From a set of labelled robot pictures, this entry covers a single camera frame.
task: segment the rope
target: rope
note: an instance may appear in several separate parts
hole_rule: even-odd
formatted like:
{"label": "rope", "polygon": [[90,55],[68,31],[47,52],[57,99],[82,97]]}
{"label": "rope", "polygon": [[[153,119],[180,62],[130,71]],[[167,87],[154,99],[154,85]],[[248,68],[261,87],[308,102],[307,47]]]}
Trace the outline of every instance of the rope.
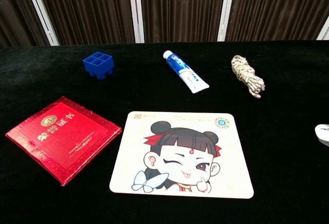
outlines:
{"label": "rope", "polygon": [[246,58],[236,55],[233,57],[231,64],[237,79],[248,86],[250,94],[260,98],[259,93],[265,90],[264,81],[255,75],[255,70],[249,66]]}

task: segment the blue butterfly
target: blue butterfly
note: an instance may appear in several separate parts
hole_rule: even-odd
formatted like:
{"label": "blue butterfly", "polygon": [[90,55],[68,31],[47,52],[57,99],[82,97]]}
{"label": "blue butterfly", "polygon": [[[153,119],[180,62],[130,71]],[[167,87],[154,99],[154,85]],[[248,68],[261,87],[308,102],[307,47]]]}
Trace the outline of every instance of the blue butterfly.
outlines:
{"label": "blue butterfly", "polygon": [[134,184],[132,189],[138,191],[143,188],[145,193],[152,192],[159,185],[163,184],[165,180],[169,177],[169,174],[159,174],[152,179],[146,180],[146,175],[143,171],[139,171],[134,179]]}

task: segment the mouse pad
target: mouse pad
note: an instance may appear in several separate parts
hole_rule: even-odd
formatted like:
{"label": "mouse pad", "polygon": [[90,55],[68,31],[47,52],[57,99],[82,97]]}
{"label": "mouse pad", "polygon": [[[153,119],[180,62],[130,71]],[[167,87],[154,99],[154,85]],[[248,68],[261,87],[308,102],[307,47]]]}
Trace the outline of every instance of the mouse pad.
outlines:
{"label": "mouse pad", "polygon": [[251,198],[234,117],[129,113],[109,188],[115,193]]}

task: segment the cartoon girl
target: cartoon girl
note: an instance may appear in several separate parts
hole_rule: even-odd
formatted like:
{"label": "cartoon girl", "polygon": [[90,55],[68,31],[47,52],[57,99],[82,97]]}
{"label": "cartoon girl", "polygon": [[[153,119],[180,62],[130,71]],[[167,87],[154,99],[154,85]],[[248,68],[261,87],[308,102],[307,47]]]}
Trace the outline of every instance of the cartoon girl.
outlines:
{"label": "cartoon girl", "polygon": [[213,132],[171,128],[167,121],[153,123],[151,131],[155,135],[145,142],[151,146],[144,156],[147,169],[136,175],[132,189],[152,192],[165,187],[173,192],[209,193],[209,179],[220,171],[220,165],[213,162],[214,157],[220,156],[218,136]]}

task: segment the toothpaste tube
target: toothpaste tube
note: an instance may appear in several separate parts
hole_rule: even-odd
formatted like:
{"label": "toothpaste tube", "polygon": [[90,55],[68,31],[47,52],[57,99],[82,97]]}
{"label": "toothpaste tube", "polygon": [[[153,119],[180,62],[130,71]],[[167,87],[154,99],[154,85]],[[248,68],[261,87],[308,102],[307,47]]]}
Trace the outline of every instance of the toothpaste tube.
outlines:
{"label": "toothpaste tube", "polygon": [[209,85],[172,51],[167,50],[164,52],[163,58],[167,60],[170,68],[179,75],[179,77],[186,83],[193,94],[203,89],[209,88]]}

